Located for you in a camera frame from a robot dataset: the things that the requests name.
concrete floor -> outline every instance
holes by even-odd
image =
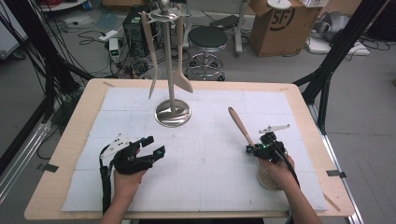
[[[73,15],[89,15],[96,24],[95,30],[107,32],[121,27],[124,12],[103,8],[82,12],[80,8],[56,14],[59,18]],[[113,22],[104,22],[104,15],[114,15]],[[252,18],[247,17],[245,28],[250,29]],[[109,74],[108,52],[104,44],[78,44],[78,34],[63,33],[66,46],[80,64],[89,72]],[[247,46],[245,52],[235,58],[233,38],[229,35],[229,47],[218,56],[224,62],[226,81],[291,83],[315,71],[325,55],[310,54],[306,50],[293,57],[257,58]],[[394,223],[396,220],[396,48],[372,49],[369,56],[354,56],[344,60],[336,70],[331,85],[326,129],[332,147],[346,172],[346,181],[361,211],[364,223]],[[43,91],[28,59],[8,58],[0,61],[0,153],[3,154],[26,120],[43,98]],[[43,156],[51,155],[60,139],[55,133],[40,148]],[[96,223],[81,221],[28,221],[23,217],[35,187],[42,176],[37,166],[47,161],[33,156],[13,189],[0,205],[2,223]],[[284,219],[266,219],[266,223],[282,223]],[[342,218],[326,217],[324,223],[346,223]]]

white paper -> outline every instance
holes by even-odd
[[[276,132],[296,165],[303,193],[315,210],[327,210],[315,170],[282,92],[175,90],[191,107],[190,120],[166,128],[154,118],[168,90],[111,88],[78,160],[63,211],[102,211],[99,153],[118,133],[136,141],[154,136],[139,156],[165,146],[164,158],[149,169],[130,211],[286,211],[283,191],[271,191],[257,179],[257,159],[245,152],[247,140],[234,124],[231,106],[244,122],[253,142],[268,125],[290,125]],[[104,160],[108,165],[112,157]]]

forearm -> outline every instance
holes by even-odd
[[[283,190],[285,191],[286,197],[289,201],[294,223],[321,223],[317,213],[309,204],[297,184],[290,183],[288,186],[283,188]]]
[[[101,219],[101,224],[121,223],[131,199],[115,198]]]

wooden table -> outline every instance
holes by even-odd
[[[56,173],[45,172],[29,202],[25,217],[27,219],[83,219],[97,218],[99,212],[63,212],[62,207],[70,187],[74,168],[83,150],[89,131],[105,99],[106,92],[112,87],[131,87],[148,89],[150,80],[93,79],[89,82],[76,110],[70,119],[50,164],[59,166]],[[167,81],[158,80],[156,88],[166,89]],[[206,82],[191,81],[195,90],[240,90],[284,92],[312,164],[316,170],[319,184],[329,205],[329,210],[318,212],[321,217],[349,217],[354,214],[352,202],[337,176],[329,177],[328,170],[336,167],[324,146],[318,128],[307,109],[299,89],[293,84],[247,83],[247,82]],[[284,212],[131,212],[126,218],[198,218],[198,217],[285,217]]]

stool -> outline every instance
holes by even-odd
[[[190,46],[202,50],[203,53],[195,54],[189,60],[185,76],[192,71],[194,74],[204,77],[219,75],[218,81],[224,81],[222,61],[209,52],[221,51],[227,46],[227,35],[214,26],[200,26],[189,32],[188,40]]]

